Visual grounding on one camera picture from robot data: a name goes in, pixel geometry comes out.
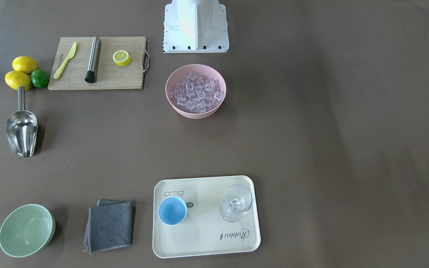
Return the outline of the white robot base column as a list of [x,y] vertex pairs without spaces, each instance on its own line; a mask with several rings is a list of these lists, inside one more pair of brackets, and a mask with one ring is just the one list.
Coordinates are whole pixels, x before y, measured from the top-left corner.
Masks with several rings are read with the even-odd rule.
[[225,53],[230,49],[226,7],[218,0],[173,0],[165,5],[164,53]]

